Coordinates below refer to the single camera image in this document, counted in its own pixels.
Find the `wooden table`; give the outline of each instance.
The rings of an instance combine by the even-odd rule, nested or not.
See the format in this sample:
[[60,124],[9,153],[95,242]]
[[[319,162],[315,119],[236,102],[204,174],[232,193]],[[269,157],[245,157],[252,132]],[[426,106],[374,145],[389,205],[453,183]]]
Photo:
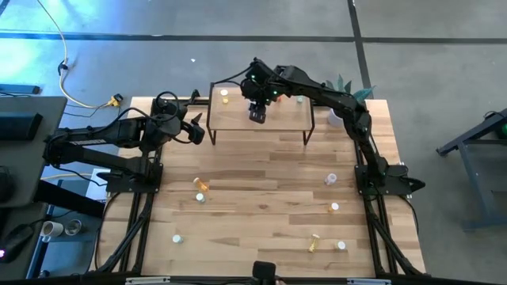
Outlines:
[[[222,90],[227,91],[228,103],[223,103]],[[306,144],[314,129],[310,99],[282,96],[278,102],[266,106],[266,121],[256,123],[249,119],[250,101],[245,100],[239,87],[218,86],[212,90],[208,133],[215,144],[216,131],[277,131],[302,132]]]
[[[134,97],[132,106],[149,112],[151,100]],[[387,102],[373,100],[367,105],[380,153],[391,164],[399,162]],[[198,112],[205,118],[206,111],[206,106],[192,106],[187,118]],[[374,276],[364,205],[353,175],[353,141],[344,129],[331,127],[327,115],[328,108],[315,108],[316,126],[307,146],[299,133],[257,131],[222,131],[216,146],[208,139],[199,146],[167,143],[143,275],[251,276],[253,262],[266,260],[275,262],[277,275],[283,277]],[[120,155],[139,153],[120,150]],[[336,173],[338,179],[326,186],[323,180],[329,173]],[[195,177],[210,185],[204,204],[195,201]],[[396,196],[385,200],[392,237],[424,272],[411,209]],[[109,209],[100,240],[100,264],[125,234],[131,201],[132,194],[124,193]],[[340,209],[328,214],[332,202],[339,203]],[[174,234],[185,241],[174,244]],[[312,234],[321,237],[313,254],[307,251]],[[346,243],[346,251],[334,249],[337,241]],[[383,242],[379,247],[387,270]]]

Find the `white bottle cap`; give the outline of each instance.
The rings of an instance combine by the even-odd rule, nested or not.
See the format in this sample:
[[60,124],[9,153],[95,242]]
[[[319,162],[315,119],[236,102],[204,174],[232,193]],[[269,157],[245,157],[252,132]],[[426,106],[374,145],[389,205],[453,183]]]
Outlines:
[[344,241],[339,241],[337,245],[338,245],[338,249],[341,249],[341,250],[345,249],[345,242]]
[[330,175],[328,175],[326,179],[324,179],[324,182],[326,183],[326,185],[331,185],[334,182],[336,182],[336,179],[337,179],[336,174],[330,173]]
[[173,236],[173,242],[174,243],[182,243],[183,242],[183,238],[181,237],[181,235],[179,234],[175,234]]
[[204,203],[206,201],[206,197],[204,196],[203,193],[197,193],[196,200],[201,203]]

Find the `gray floor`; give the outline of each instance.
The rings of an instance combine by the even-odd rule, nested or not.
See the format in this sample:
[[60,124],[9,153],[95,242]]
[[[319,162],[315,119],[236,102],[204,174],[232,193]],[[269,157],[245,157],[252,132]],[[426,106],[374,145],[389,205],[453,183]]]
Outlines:
[[[78,0],[44,1],[65,32],[213,36],[352,36],[346,0]],[[502,0],[356,0],[363,36],[506,37]],[[11,1],[0,29],[48,32],[54,27],[32,0]],[[361,87],[354,43],[85,41],[68,42],[70,94],[100,104],[169,89],[208,92],[257,56],[271,66],[294,64],[319,81],[338,74]],[[389,100],[402,160],[426,188],[414,195],[425,265],[434,276],[506,283],[507,227],[464,233],[477,218],[477,197],[457,153],[435,149],[507,107],[505,45],[365,44],[375,98]],[[0,82],[32,83],[60,95],[58,40],[0,40]],[[80,108],[68,112],[85,113]],[[116,110],[92,119],[65,116],[62,126],[106,124]],[[86,171],[89,166],[74,165]],[[47,169],[47,174],[54,170]]]

